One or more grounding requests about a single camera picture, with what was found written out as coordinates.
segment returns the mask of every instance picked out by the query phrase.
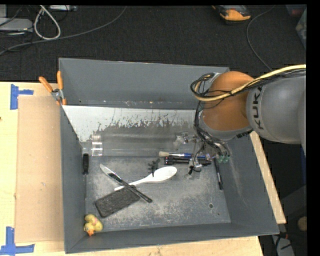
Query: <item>black carpet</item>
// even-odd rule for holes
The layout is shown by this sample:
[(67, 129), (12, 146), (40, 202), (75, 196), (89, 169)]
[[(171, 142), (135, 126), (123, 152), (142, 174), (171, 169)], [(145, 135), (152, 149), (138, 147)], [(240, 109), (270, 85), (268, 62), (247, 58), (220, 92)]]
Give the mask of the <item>black carpet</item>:
[[(19, 7), (8, 5), (8, 17)], [(285, 5), (247, 5), (251, 19), (237, 25), (227, 25), (211, 5), (124, 8), (78, 5), (77, 11), (52, 12), (60, 20), (58, 40), (41, 40), (35, 33), (1, 33), (0, 81), (37, 82), (44, 76), (56, 83), (60, 57), (228, 67), (254, 78), (306, 64), (306, 49), (296, 32), (300, 17), (289, 15)], [(23, 6), (17, 18), (33, 21), (39, 10), (38, 5)], [(110, 23), (123, 10), (111, 24), (69, 37)], [(48, 16), (40, 20), (38, 30), (46, 37), (57, 32)], [(280, 199), (303, 186), (300, 146), (264, 139), (262, 143)]]

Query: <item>knife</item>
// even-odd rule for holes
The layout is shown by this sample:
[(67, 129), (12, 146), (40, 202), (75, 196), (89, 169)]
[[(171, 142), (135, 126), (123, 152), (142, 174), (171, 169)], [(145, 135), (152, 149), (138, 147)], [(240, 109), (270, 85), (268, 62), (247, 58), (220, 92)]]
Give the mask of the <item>knife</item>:
[(111, 179), (115, 180), (119, 184), (127, 187), (129, 190), (131, 190), (133, 193), (135, 193), (137, 196), (141, 197), (143, 200), (147, 201), (148, 203), (152, 202), (152, 199), (147, 197), (145, 194), (141, 193), (139, 190), (136, 189), (135, 186), (129, 185), (127, 182), (125, 182), (122, 178), (120, 178), (114, 171), (110, 170), (108, 167), (104, 166), (103, 164), (100, 164), (100, 169)]

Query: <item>bin floor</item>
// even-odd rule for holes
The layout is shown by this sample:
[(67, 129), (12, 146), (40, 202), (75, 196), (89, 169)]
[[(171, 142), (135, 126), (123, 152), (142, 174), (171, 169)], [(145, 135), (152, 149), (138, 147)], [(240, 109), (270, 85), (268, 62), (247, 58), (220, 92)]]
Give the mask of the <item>bin floor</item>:
[[(112, 193), (119, 187), (116, 181), (105, 175), (99, 165), (116, 172), (127, 183), (148, 176), (152, 157), (94, 156), (89, 159), (89, 175), (86, 183), (86, 214), (99, 213), (95, 201)], [(165, 167), (161, 158), (158, 168)], [(132, 230), (140, 228), (186, 226), (199, 224), (230, 223), (223, 190), (219, 189), (214, 165), (201, 172), (188, 174), (188, 164), (172, 165), (177, 173), (170, 179), (157, 183), (141, 183), (136, 187), (153, 202), (143, 199), (106, 218), (99, 218), (103, 231)]]

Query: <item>black knife handle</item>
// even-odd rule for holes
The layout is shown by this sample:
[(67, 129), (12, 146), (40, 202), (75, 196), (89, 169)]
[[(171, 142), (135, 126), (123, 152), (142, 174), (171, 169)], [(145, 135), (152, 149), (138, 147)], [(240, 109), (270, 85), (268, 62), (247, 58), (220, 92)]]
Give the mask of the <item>black knife handle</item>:
[(148, 203), (152, 203), (152, 199), (140, 192), (135, 186), (131, 186), (125, 181), (122, 180), (122, 185), (126, 186), (129, 190), (135, 193), (137, 196), (141, 197), (143, 200), (147, 201)]

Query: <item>black sponge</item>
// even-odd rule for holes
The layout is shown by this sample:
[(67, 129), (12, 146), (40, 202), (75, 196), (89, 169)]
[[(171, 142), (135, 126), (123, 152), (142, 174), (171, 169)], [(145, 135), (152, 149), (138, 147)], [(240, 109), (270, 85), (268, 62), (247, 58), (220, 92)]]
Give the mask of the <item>black sponge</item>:
[(98, 199), (94, 205), (102, 218), (106, 218), (140, 200), (140, 196), (124, 187)]

